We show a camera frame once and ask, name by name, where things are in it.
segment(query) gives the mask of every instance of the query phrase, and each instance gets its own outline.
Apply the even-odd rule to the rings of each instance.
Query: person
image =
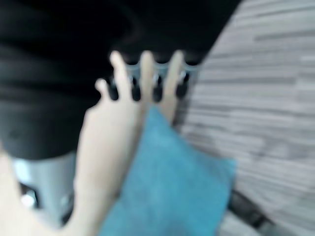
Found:
[[[165,82],[164,99],[158,104],[171,123],[177,99],[174,89],[183,55],[177,52],[171,61]],[[142,87],[144,99],[134,102],[123,60],[118,52],[111,55],[115,68],[120,99],[108,97],[106,82],[98,80],[96,89],[101,99],[85,116],[80,135],[75,178],[75,207],[70,221],[62,232],[51,231],[39,222],[32,212],[20,203],[18,189],[9,159],[0,158],[0,235],[6,236],[93,236],[115,202],[132,161],[141,135],[147,108],[152,104],[152,55],[142,56]]]

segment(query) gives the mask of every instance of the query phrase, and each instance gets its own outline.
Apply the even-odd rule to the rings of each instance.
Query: wooden floor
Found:
[[[236,186],[299,236],[315,234],[315,0],[245,0],[175,122],[238,161]],[[221,236],[254,236],[227,215]]]

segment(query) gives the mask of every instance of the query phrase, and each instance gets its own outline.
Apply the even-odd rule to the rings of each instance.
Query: hand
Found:
[[[163,100],[158,104],[171,122],[177,99],[175,90],[180,72],[182,54],[176,53],[171,61],[164,84]],[[150,53],[142,57],[140,102],[134,102],[121,56],[111,56],[115,68],[115,82],[119,100],[112,101],[104,80],[96,88],[102,94],[100,102],[88,110],[81,131],[77,175],[75,180],[75,209],[65,230],[84,225],[76,235],[93,235],[104,220],[119,194],[142,132],[144,116],[152,102],[153,59]]]

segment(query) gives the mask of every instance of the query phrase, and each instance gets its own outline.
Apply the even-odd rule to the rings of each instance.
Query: black fabric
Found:
[[[200,62],[240,0],[1,0],[0,138],[9,154],[51,158],[77,148],[85,111],[109,78],[112,50]]]

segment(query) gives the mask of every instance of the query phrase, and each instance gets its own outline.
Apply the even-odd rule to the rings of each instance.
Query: blue cloth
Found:
[[[99,236],[215,235],[234,173],[234,161],[194,150],[152,107],[121,196]]]

